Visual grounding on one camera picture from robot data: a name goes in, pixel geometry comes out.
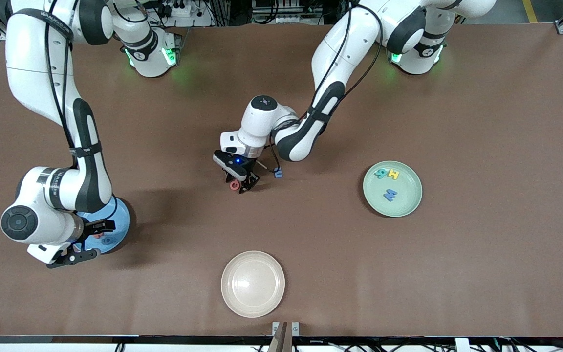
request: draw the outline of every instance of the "table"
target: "table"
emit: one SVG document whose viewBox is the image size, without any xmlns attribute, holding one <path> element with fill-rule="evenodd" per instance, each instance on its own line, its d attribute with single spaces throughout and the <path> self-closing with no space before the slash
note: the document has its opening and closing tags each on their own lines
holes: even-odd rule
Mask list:
<svg viewBox="0 0 563 352">
<path fill-rule="evenodd" d="M 117 42 L 77 45 L 76 83 L 134 229 L 121 250 L 56 270 L 0 232 L 0 335 L 259 335 L 299 321 L 313 336 L 563 336 L 563 36 L 456 26 L 424 76 L 382 56 L 309 158 L 230 192 L 212 162 L 219 134 L 257 94 L 305 109 L 327 30 L 197 28 L 180 67 L 154 79 Z M 364 201 L 382 160 L 420 175 L 410 216 Z M 11 96 L 0 49 L 0 214 L 31 167 L 68 164 L 61 128 Z M 245 250 L 286 273 L 281 304 L 259 319 L 221 297 L 223 268 Z"/>
</svg>

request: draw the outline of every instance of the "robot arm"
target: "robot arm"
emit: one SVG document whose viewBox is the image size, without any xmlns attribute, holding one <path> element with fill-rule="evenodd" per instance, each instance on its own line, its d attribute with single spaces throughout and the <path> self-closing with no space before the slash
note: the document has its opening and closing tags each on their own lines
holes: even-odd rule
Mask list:
<svg viewBox="0 0 563 352">
<path fill-rule="evenodd" d="M 1 228 L 10 239 L 30 245 L 34 257 L 53 264 L 72 243 L 96 233 L 70 210 L 96 212 L 112 197 L 94 116 L 75 87 L 71 62 L 71 42 L 107 42 L 112 21 L 101 1 L 28 3 L 13 2 L 15 13 L 7 25 L 8 83 L 25 107 L 63 127 L 74 165 L 29 170 L 2 214 Z M 83 253 L 88 259 L 97 254 Z"/>
<path fill-rule="evenodd" d="M 305 118 L 296 118 L 296 114 L 284 116 L 282 111 L 275 114 L 275 118 L 264 118 L 270 112 L 252 109 L 252 101 L 245 116 L 263 118 L 243 117 L 239 131 L 222 134 L 221 150 L 215 152 L 215 162 L 228 173 L 228 180 L 231 177 L 241 180 L 227 162 L 232 161 L 233 154 L 247 158 L 259 156 L 266 143 L 264 130 L 269 127 L 282 159 L 303 160 L 324 132 L 338 104 L 348 94 L 348 80 L 375 40 L 393 57 L 401 58 L 405 53 L 420 51 L 416 57 L 406 56 L 399 65 L 409 73 L 424 73 L 437 62 L 444 37 L 453 24 L 452 11 L 469 17 L 482 16 L 495 1 L 361 0 L 359 6 L 351 8 L 335 24 L 312 57 L 315 94 Z M 248 138 L 244 135 L 247 129 L 258 130 L 262 138 Z M 253 150 L 259 153 L 250 154 Z"/>
<path fill-rule="evenodd" d="M 470 17 L 482 16 L 494 6 L 494 2 L 495 0 L 362 0 L 360 7 L 348 11 L 335 24 L 312 57 L 316 92 L 306 118 L 298 125 L 273 131 L 281 158 L 298 162 L 308 156 L 344 97 L 346 84 L 353 70 L 366 56 L 375 39 L 381 37 L 380 44 L 395 56 L 414 51 L 413 48 L 420 49 L 418 58 L 422 60 L 406 58 L 400 66 L 404 70 L 406 67 L 409 68 L 408 71 L 414 70 L 409 73 L 425 73 L 437 62 L 434 56 L 439 56 L 446 32 L 453 24 L 453 16 L 449 11 Z M 431 32 L 427 32 L 426 16 L 430 16 L 429 30 L 439 31 L 436 33 L 439 35 L 432 36 Z M 347 27 L 350 29 L 345 39 Z M 432 46 L 423 45 L 424 40 Z M 330 67 L 334 60 L 335 63 L 328 72 L 326 67 Z"/>
</svg>

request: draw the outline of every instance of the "cable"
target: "cable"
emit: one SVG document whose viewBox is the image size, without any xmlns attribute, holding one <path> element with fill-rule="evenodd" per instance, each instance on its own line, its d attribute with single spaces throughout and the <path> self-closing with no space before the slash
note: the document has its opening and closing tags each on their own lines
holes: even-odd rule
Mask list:
<svg viewBox="0 0 563 352">
<path fill-rule="evenodd" d="M 277 17 L 277 13 L 279 12 L 279 9 L 280 9 L 279 0 L 275 0 L 275 7 L 273 7 L 273 5 L 271 5 L 271 14 L 268 15 L 268 18 L 266 20 L 264 20 L 264 22 L 257 22 L 257 20 L 253 20 L 253 23 L 269 24 L 270 22 L 272 22 L 275 19 L 275 17 Z"/>
<path fill-rule="evenodd" d="M 56 7 L 56 3 L 58 2 L 58 0 L 54 0 L 51 3 L 51 7 L 49 8 L 49 14 L 53 14 L 53 9 Z M 45 57 L 47 60 L 47 73 L 49 76 L 49 83 L 51 85 L 51 94 L 53 95 L 53 100 L 54 103 L 56 104 L 56 110 L 58 110 L 58 115 L 60 116 L 60 123 L 62 123 L 62 128 L 65 130 L 65 138 L 67 143 L 69 144 L 69 148 L 72 149 L 75 147 L 73 140 L 71 138 L 71 132 L 69 131 L 69 126 L 66 123 L 66 118 L 65 118 L 65 92 L 66 92 L 66 76 L 67 76 L 67 70 L 69 67 L 69 62 L 68 62 L 68 53 L 69 53 L 69 42 L 68 40 L 65 40 L 65 67 L 64 67 L 64 84 L 63 84 L 63 99 L 62 99 L 62 105 L 60 105 L 60 103 L 58 103 L 58 94 L 56 93 L 56 85 L 53 82 L 53 70 L 52 70 L 52 66 L 51 66 L 51 55 L 49 54 L 49 24 L 45 22 Z M 76 169 L 78 167 L 78 159 L 75 156 L 71 156 L 72 158 L 72 165 L 71 167 L 73 169 Z"/>
<path fill-rule="evenodd" d="M 280 167 L 280 161 L 279 161 L 279 159 L 277 159 L 277 154 L 275 154 L 275 150 L 273 150 L 273 147 L 272 147 L 272 146 L 273 146 L 272 138 L 273 138 L 273 136 L 270 136 L 270 135 L 268 136 L 268 144 L 271 145 L 271 153 L 273 153 L 273 158 L 275 159 L 275 164 L 277 164 L 276 170 L 279 170 L 279 169 L 281 169 L 282 167 Z"/>
<path fill-rule="evenodd" d="M 212 11 L 212 9 L 210 8 L 210 6 L 208 5 L 208 2 L 206 0 L 203 0 L 203 3 L 205 4 L 205 7 L 208 8 L 208 11 L 210 12 L 210 19 L 212 19 L 212 16 L 214 16 L 214 27 L 221 27 L 219 26 L 219 19 L 217 17 L 217 13 L 215 13 L 215 11 Z"/>
<path fill-rule="evenodd" d="M 116 344 L 116 348 L 114 348 L 114 352 L 123 352 L 125 351 L 125 343 L 119 342 Z"/>
<path fill-rule="evenodd" d="M 363 352 L 367 352 L 367 350 L 364 350 L 364 348 L 363 348 L 362 346 L 360 346 L 360 345 L 351 345 L 351 346 L 347 347 L 347 348 L 346 348 L 344 351 L 342 351 L 342 352 L 350 352 L 350 351 L 351 351 L 351 348 L 353 348 L 353 347 L 357 347 L 357 348 L 359 348 L 360 350 L 362 350 Z"/>
<path fill-rule="evenodd" d="M 145 15 L 145 18 L 143 18 L 142 20 L 138 20 L 138 21 L 128 20 L 127 18 L 123 17 L 123 15 L 119 11 L 119 9 L 116 8 L 116 4 L 112 3 L 112 7 L 114 7 L 116 14 L 118 14 L 120 18 L 123 18 L 123 20 L 125 20 L 126 22 L 129 22 L 129 23 L 142 23 L 142 22 L 145 22 L 147 20 L 147 18 L 149 18 L 149 14 L 143 13 Z"/>
<path fill-rule="evenodd" d="M 331 61 L 331 64 L 329 65 L 329 68 L 327 69 L 327 71 L 325 72 L 325 75 L 323 76 L 323 78 L 321 79 L 321 82 L 319 83 L 319 85 L 317 86 L 317 89 L 315 89 L 314 91 L 314 95 L 312 96 L 312 101 L 310 102 L 310 106 L 314 105 L 314 100 L 316 100 L 317 98 L 317 93 L 319 93 L 319 90 L 321 89 L 321 87 L 323 86 L 323 83 L 325 82 L 327 76 L 329 75 L 331 69 L 333 68 L 333 65 L 336 63 L 336 60 L 338 60 L 338 56 L 340 56 L 340 53 L 342 52 L 342 48 L 345 47 L 346 44 L 346 39 L 349 37 L 349 30 L 351 29 L 351 9 L 353 9 L 353 3 L 349 2 L 348 3 L 349 6 L 349 10 L 348 10 L 348 15 L 349 18 L 346 22 L 346 32 L 345 32 L 345 36 L 342 38 L 342 44 L 340 44 L 340 48 L 338 49 L 338 52 L 336 53 L 336 56 L 334 56 L 333 60 Z M 306 111 L 300 118 L 299 120 L 303 120 L 304 117 L 306 117 L 308 114 L 308 112 Z"/>
<path fill-rule="evenodd" d="M 338 56 L 340 56 L 340 52 L 342 51 L 342 48 L 346 44 L 346 39 L 348 38 L 348 34 L 349 34 L 349 28 L 351 27 L 351 10 L 353 9 L 353 4 L 351 4 L 351 2 L 349 3 L 349 7 L 350 7 L 349 11 L 348 11 L 349 18 L 348 18 L 348 22 L 346 24 L 346 32 L 345 32 L 344 38 L 342 39 L 342 44 L 340 45 L 340 49 L 338 49 L 338 52 L 336 53 L 334 60 L 331 62 L 331 65 L 329 66 L 329 68 L 327 69 L 327 71 L 326 71 L 325 75 L 323 76 L 321 82 L 319 83 L 319 86 L 314 91 L 314 95 L 312 96 L 312 101 L 310 103 L 311 107 L 314 105 L 314 100 L 316 99 L 317 93 L 319 93 L 319 90 L 323 86 L 323 83 L 325 82 L 327 76 L 329 75 L 331 69 L 333 68 L 333 65 L 335 64 L 336 60 L 338 59 Z M 355 82 L 355 84 L 353 84 L 351 86 L 351 88 L 349 88 L 346 91 L 346 93 L 344 93 L 342 95 L 340 100 L 338 100 L 338 102 L 331 108 L 331 111 L 329 113 L 330 115 L 333 114 L 333 112 L 336 110 L 338 105 L 340 105 L 342 100 L 344 100 L 344 98 L 346 98 L 349 94 L 351 94 L 351 92 L 355 89 L 355 87 L 357 87 L 360 84 L 360 82 L 362 82 L 362 80 L 364 80 L 364 78 L 367 76 L 367 74 L 370 72 L 370 70 L 373 69 L 373 66 L 375 65 L 375 62 L 377 62 L 377 58 L 379 57 L 379 54 L 381 53 L 381 50 L 382 50 L 382 44 L 381 43 L 384 42 L 384 29 L 381 26 L 381 21 L 379 19 L 379 16 L 377 16 L 377 14 L 373 10 L 369 9 L 368 7 L 366 7 L 364 5 L 358 4 L 357 7 L 361 8 L 361 9 L 365 9 L 366 11 L 369 11 L 369 13 L 371 13 L 371 15 L 373 15 L 373 17 L 377 21 L 377 25 L 379 26 L 379 43 L 380 44 L 377 47 L 377 53 L 375 53 L 375 56 L 373 57 L 373 61 L 370 63 L 370 65 L 368 66 L 366 71 L 364 71 L 364 74 L 362 74 L 362 76 L 360 76 L 360 78 L 357 80 L 357 82 Z M 307 112 L 305 112 L 299 120 L 303 120 L 303 118 L 305 118 L 306 116 L 307 116 Z"/>
<path fill-rule="evenodd" d="M 114 193 L 112 193 L 112 198 L 110 200 L 114 199 L 114 210 L 112 210 L 112 214 L 110 214 L 106 220 L 109 220 L 110 218 L 112 218 L 112 216 L 114 216 L 114 214 L 116 214 L 116 209 L 119 209 L 119 202 L 116 199 L 116 196 L 114 196 Z"/>
<path fill-rule="evenodd" d="M 218 16 L 219 18 L 221 18 L 221 20 L 222 20 L 222 21 L 221 21 L 221 22 L 222 22 L 221 24 L 222 24 L 223 26 L 227 26 L 228 22 L 227 22 L 227 19 L 225 18 L 225 16 L 223 16 L 223 11 L 222 11 L 222 7 L 221 7 L 220 2 L 218 2 L 218 1 L 210 1 L 210 5 L 211 5 L 212 8 L 214 9 L 215 14 L 221 13 L 221 14 L 217 14 L 217 16 Z"/>
<path fill-rule="evenodd" d="M 360 82 L 362 82 L 362 80 L 366 77 L 366 75 L 370 72 L 370 70 L 373 69 L 375 62 L 377 62 L 377 58 L 379 57 L 379 53 L 382 51 L 382 43 L 384 42 L 384 28 L 381 25 L 381 22 L 379 20 L 379 16 L 377 16 L 377 14 L 373 12 L 373 10 L 369 9 L 368 7 L 366 7 L 364 5 L 358 4 L 357 7 L 361 8 L 361 9 L 365 9 L 366 11 L 369 11 L 369 13 L 371 13 L 371 15 L 373 15 L 375 20 L 377 20 L 377 25 L 379 26 L 379 45 L 377 47 L 377 53 L 375 53 L 375 57 L 373 58 L 373 61 L 370 63 L 370 65 L 368 66 L 366 71 L 364 71 L 364 74 L 362 74 L 360 79 L 357 80 L 357 82 L 355 82 L 355 84 L 353 86 L 351 86 L 351 88 L 349 88 L 348 91 L 346 91 L 346 93 L 342 96 L 342 98 L 340 98 L 340 100 L 338 100 L 336 105 L 333 106 L 333 109 L 331 109 L 330 114 L 332 114 L 336 110 L 338 105 L 340 105 L 340 102 L 342 102 L 342 100 L 344 98 L 346 98 L 347 95 L 351 94 L 351 92 L 355 89 L 355 87 L 357 87 L 360 84 Z"/>
<path fill-rule="evenodd" d="M 158 9 L 156 9 L 156 7 L 153 7 L 153 10 L 155 11 L 156 15 L 158 15 L 158 20 L 160 21 L 160 24 L 162 26 L 162 28 L 166 28 L 164 21 L 162 20 L 162 17 L 160 16 L 160 14 L 158 13 Z"/>
</svg>

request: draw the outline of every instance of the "beige plate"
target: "beige plate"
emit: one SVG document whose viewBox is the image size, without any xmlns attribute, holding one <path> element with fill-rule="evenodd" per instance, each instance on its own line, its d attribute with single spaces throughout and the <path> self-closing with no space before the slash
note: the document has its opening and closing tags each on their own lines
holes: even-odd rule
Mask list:
<svg viewBox="0 0 563 352">
<path fill-rule="evenodd" d="M 258 250 L 235 256 L 221 278 L 225 303 L 245 318 L 259 318 L 272 312 L 282 300 L 285 286 L 282 266 Z"/>
</svg>

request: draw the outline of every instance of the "green light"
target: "green light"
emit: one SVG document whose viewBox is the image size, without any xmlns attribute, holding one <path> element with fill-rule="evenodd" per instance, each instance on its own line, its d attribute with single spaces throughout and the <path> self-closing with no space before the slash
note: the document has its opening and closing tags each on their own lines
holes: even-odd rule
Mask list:
<svg viewBox="0 0 563 352">
<path fill-rule="evenodd" d="M 125 53 L 127 54 L 127 58 L 130 59 L 130 66 L 134 67 L 134 62 L 131 60 L 130 53 L 125 49 Z"/>
<path fill-rule="evenodd" d="M 440 60 L 440 53 L 442 53 L 442 49 L 444 49 L 444 45 L 440 45 L 440 49 L 438 49 L 438 53 L 436 54 L 436 60 L 433 63 L 437 63 Z"/>
<path fill-rule="evenodd" d="M 175 60 L 175 52 L 172 49 L 162 48 L 162 53 L 165 56 L 166 63 L 168 63 L 170 66 L 175 65 L 177 61 Z"/>
</svg>

